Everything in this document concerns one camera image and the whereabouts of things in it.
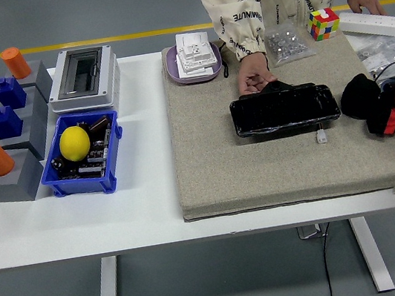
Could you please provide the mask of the person's right hand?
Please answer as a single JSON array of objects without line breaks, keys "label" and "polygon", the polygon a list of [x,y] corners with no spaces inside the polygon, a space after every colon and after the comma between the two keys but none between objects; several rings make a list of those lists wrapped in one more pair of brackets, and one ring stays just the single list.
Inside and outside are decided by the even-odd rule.
[{"label": "person's right hand", "polygon": [[242,58],[237,77],[240,96],[260,93],[269,83],[278,80],[268,69],[267,57],[262,52]]}]

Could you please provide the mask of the person's left hand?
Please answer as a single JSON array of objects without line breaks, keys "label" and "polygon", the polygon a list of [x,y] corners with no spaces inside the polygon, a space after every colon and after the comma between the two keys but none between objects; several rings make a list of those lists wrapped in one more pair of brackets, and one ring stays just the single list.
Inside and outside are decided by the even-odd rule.
[{"label": "person's left hand", "polygon": [[365,8],[371,15],[386,16],[388,14],[379,0],[347,0],[347,4],[353,13],[362,13],[362,9]]}]

